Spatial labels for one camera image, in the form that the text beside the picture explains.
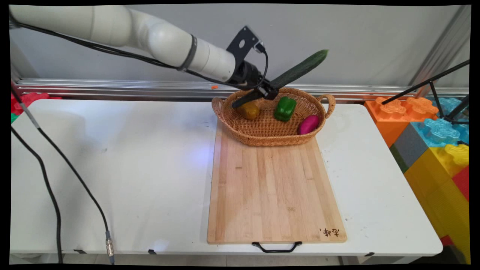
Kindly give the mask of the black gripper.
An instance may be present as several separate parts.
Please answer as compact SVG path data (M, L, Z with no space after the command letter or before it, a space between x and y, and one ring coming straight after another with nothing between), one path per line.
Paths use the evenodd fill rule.
M278 95L279 90L271 88L270 81L266 79L267 61L263 72L247 61L242 61L238 67L235 67L235 64L229 64L227 67L228 86L240 90L259 89L259 91L263 91L265 100L274 100Z

